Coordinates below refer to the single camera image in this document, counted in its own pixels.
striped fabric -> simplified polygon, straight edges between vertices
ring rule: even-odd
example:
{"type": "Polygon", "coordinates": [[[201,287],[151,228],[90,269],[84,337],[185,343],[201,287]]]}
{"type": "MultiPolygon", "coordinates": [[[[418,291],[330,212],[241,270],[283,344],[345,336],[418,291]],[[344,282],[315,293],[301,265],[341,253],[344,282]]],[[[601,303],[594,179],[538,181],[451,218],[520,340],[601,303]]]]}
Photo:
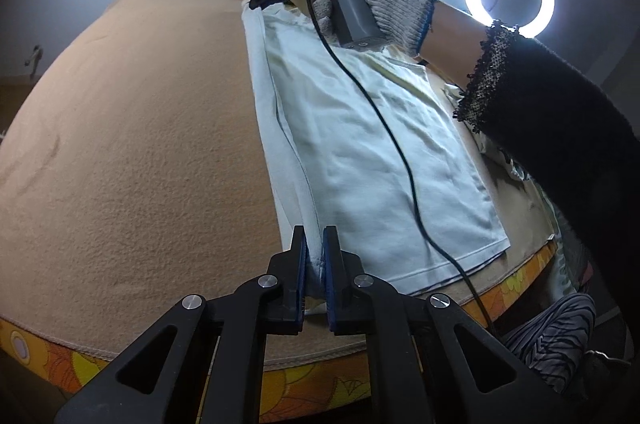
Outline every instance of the striped fabric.
{"type": "Polygon", "coordinates": [[[571,294],[511,330],[503,338],[504,345],[562,393],[587,350],[595,318],[591,296],[571,294]]]}

sequined cuff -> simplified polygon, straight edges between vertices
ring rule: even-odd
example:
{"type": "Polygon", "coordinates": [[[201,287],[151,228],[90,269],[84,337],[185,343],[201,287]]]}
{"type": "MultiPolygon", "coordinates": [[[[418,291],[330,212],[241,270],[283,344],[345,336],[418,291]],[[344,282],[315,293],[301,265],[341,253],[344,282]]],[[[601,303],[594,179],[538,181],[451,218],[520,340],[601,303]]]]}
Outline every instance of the sequined cuff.
{"type": "Polygon", "coordinates": [[[480,133],[495,91],[507,73],[507,50],[518,35],[517,28],[510,30],[500,21],[494,21],[493,25],[487,27],[487,40],[480,43],[482,57],[474,73],[468,76],[471,82],[453,112],[454,118],[467,122],[475,133],[480,133]]]}

beige blanket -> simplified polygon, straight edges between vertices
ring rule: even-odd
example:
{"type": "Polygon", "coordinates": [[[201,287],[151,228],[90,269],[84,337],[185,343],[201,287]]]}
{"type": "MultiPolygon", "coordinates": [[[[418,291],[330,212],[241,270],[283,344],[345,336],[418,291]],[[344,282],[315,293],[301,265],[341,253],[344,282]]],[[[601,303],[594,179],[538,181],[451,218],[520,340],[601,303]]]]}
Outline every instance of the beige blanket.
{"type": "MultiPolygon", "coordinates": [[[[110,359],[184,295],[231,293],[281,250],[240,2],[117,0],[44,74],[0,146],[1,317],[110,359]]],[[[484,291],[552,230],[465,140],[512,243],[474,276],[484,291]]],[[[269,339],[268,367],[360,347],[311,320],[269,339]]]]}

person's arm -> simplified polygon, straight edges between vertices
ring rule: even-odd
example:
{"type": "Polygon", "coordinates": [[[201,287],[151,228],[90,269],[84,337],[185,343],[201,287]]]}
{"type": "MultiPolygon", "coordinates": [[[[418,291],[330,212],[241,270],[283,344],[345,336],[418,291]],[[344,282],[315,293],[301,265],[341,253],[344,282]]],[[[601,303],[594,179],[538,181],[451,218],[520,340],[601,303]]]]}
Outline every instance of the person's arm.
{"type": "Polygon", "coordinates": [[[365,0],[387,38],[465,89],[455,117],[507,150],[591,250],[640,343],[640,142],[604,93],[535,39],[437,0],[365,0]]]}
{"type": "Polygon", "coordinates": [[[473,73],[482,56],[482,41],[486,41],[486,28],[482,23],[461,10],[436,1],[431,28],[420,47],[420,57],[465,89],[469,74],[473,73]]]}

metal rivet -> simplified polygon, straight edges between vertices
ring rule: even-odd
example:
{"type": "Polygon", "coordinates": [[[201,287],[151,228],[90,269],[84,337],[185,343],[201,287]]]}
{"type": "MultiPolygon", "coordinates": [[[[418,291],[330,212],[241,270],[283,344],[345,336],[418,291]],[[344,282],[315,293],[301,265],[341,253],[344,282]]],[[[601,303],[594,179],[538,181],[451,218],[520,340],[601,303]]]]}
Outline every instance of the metal rivet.
{"type": "Polygon", "coordinates": [[[429,301],[431,306],[437,309],[445,309],[451,304],[451,299],[444,294],[434,294],[429,298],[429,301]]]}
{"type": "Polygon", "coordinates": [[[258,285],[260,285],[263,289],[268,287],[273,287],[278,284],[278,278],[272,276],[271,274],[265,274],[264,276],[260,276],[258,278],[258,285]]]}
{"type": "Polygon", "coordinates": [[[356,287],[370,287],[373,285],[373,278],[369,274],[360,274],[353,278],[356,287]]]}
{"type": "Polygon", "coordinates": [[[193,310],[202,305],[202,298],[197,294],[189,294],[186,298],[182,299],[182,306],[187,310],[193,310]]]}

